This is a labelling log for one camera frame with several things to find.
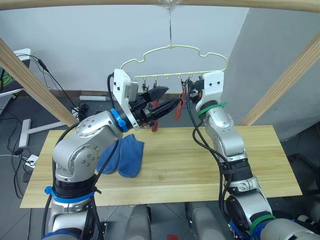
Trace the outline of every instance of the wooden beam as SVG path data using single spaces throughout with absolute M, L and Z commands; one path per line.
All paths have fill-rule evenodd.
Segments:
M 320 32 L 303 49 L 260 101 L 247 113 L 241 125 L 250 126 L 275 104 L 320 58 Z
M 0 66 L 2 66 L 32 97 L 57 119 L 71 126 L 77 119 L 56 99 L 42 82 L 24 65 L 0 38 Z
M 0 10 L 77 5 L 158 5 L 159 0 L 0 0 Z M 180 5 L 320 12 L 320 0 L 182 0 Z

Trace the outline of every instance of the green ring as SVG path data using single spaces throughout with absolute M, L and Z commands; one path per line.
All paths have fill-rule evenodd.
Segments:
M 202 109 L 198 112 L 198 117 L 200 118 L 202 114 L 205 114 L 206 112 L 208 112 L 210 109 L 214 109 L 214 108 L 217 108 L 217 107 L 222 107 L 224 108 L 225 105 L 227 105 L 226 102 L 223 102 L 223 103 L 220 103 L 220 104 L 214 104 L 214 105 L 210 105 L 208 107 L 206 107 L 205 109 Z
M 254 230 L 258 224 L 260 224 L 264 220 L 268 220 L 268 219 L 275 219 L 275 217 L 271 214 L 268 214 L 268 215 L 260 216 L 256 220 L 254 220 L 251 227 L 250 227 L 250 236 L 252 236 L 252 233 L 254 232 Z

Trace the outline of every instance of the white hanger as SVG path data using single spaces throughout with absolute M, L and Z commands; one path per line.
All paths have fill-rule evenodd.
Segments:
M 220 69 L 220 70 L 210 70 L 210 71 L 191 71 L 191 72 L 178 72 L 178 73 L 164 73 L 164 74 L 153 74 L 153 75 L 140 75 L 140 76 L 134 76 L 135 78 L 142 78 L 144 81 L 147 79 L 147 78 L 154 78 L 155 80 L 158 79 L 158 77 L 165 77 L 166 79 L 169 79 L 170 76 L 177 76 L 178 79 L 181 78 L 182 75 L 188 75 L 190 78 L 193 76 L 193 74 L 205 74 L 205 73 L 209 73 L 209 72 L 214 72 L 214 71 L 224 71 L 227 69 L 228 67 L 228 59 L 223 56 L 222 54 L 219 54 L 219 53 L 216 53 L 216 52 L 208 52 L 207 54 L 201 54 L 200 52 L 200 49 L 195 47 L 195 46 L 188 46 L 188 45 L 173 45 L 172 44 L 172 35 L 171 35 L 171 10 L 168 9 L 169 11 L 169 31 L 170 31 L 170 44 L 167 45 L 167 46 L 163 46 L 163 47 L 159 47 L 159 48 L 155 48 L 155 49 L 152 49 L 152 50 L 149 50 L 147 52 L 145 52 L 143 54 L 143 59 L 142 60 L 138 60 L 136 58 L 133 58 L 133 59 L 130 59 L 128 61 L 125 61 L 120 69 L 123 69 L 125 67 L 125 65 L 131 63 L 131 62 L 137 62 L 138 64 L 140 63 L 143 63 L 146 61 L 146 56 L 148 54 L 151 54 L 153 52 L 156 52 L 156 51 L 160 51 L 160 50 L 164 50 L 164 49 L 174 49 L 174 48 L 188 48 L 188 49 L 193 49 L 193 50 L 196 50 L 198 52 L 198 56 L 199 57 L 202 57 L 202 58 L 206 58 L 207 56 L 209 55 L 215 55 L 215 56 L 218 56 L 218 57 L 221 57 L 223 58 L 223 60 L 225 61 L 225 66 L 223 69 Z

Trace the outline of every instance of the power strip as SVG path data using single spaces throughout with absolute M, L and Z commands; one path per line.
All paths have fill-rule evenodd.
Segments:
M 38 156 L 36 156 L 36 155 L 31 155 L 28 159 L 27 159 L 27 162 L 24 164 L 24 165 L 26 165 L 26 166 L 28 166 L 28 167 L 30 167 L 30 168 L 33 168 L 33 169 L 35 169 L 35 166 L 36 166 L 36 163 L 37 163 L 37 161 L 38 161 Z

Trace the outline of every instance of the gray floor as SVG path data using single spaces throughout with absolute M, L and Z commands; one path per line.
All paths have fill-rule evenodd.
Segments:
M 60 101 L 66 106 L 70 104 L 65 98 Z M 87 102 L 89 104 L 89 115 L 94 114 L 96 111 L 103 111 L 110 108 L 109 102 Z M 54 123 L 57 120 L 41 107 L 35 100 L 30 97 L 18 97 L 12 100 L 6 110 L 17 116 L 20 120 L 32 119 L 31 127 L 38 127 L 45 124 Z M 4 112 L 1 114 L 0 119 L 10 118 L 10 114 Z M 15 128 L 16 121 L 14 119 L 0 121 L 0 155 L 10 154 L 7 150 L 8 137 Z M 159 121 L 159 127 L 190 127 L 191 121 L 188 118 L 186 109 L 183 110 L 182 117 L 178 122 L 173 120 L 173 113 L 163 117 Z M 18 130 L 11 137 L 10 148 L 13 147 L 16 139 L 19 137 L 21 126 L 18 124 Z M 39 155 L 43 146 L 44 140 L 48 131 L 32 134 L 29 138 L 28 149 L 32 154 Z M 320 137 L 314 128 L 309 128 L 294 138 L 282 143 L 283 149 L 287 156 L 295 153 L 301 153 L 310 161 L 319 166 L 320 160 Z M 1 197 L 0 197 L 0 240 L 13 240 L 13 239 L 27 239 L 30 209 L 19 208 L 21 200 L 16 197 L 13 185 L 13 168 L 11 165 L 10 157 L 0 157 L 0 184 L 1 184 Z M 308 174 L 308 169 L 303 165 L 297 163 L 291 164 L 296 177 L 299 182 L 312 182 L 312 175 Z M 18 181 L 22 193 L 27 187 L 27 183 L 23 183 L 24 171 L 22 168 L 18 171 Z M 273 210 L 282 210 L 289 212 L 293 217 L 300 213 L 313 214 L 311 205 L 315 196 L 294 196 L 294 197 L 277 197 L 269 198 L 269 202 Z M 232 235 L 228 227 L 224 224 L 224 220 L 218 208 L 216 201 L 207 202 L 214 215 L 218 220 L 221 220 L 221 227 L 227 237 L 232 239 Z M 179 240 L 193 240 L 195 239 L 193 233 L 189 230 L 183 203 L 166 203 L 166 204 L 150 204 L 152 213 L 151 232 L 154 240 L 165 240 L 168 235 L 177 235 Z M 98 212 L 101 220 L 108 220 L 108 230 L 105 239 L 119 240 L 121 239 L 124 229 L 131 214 L 132 207 L 130 206 L 110 206 L 99 207 Z M 31 222 L 30 222 L 30 238 L 40 239 L 41 236 L 41 222 L 42 222 L 43 209 L 32 209 Z

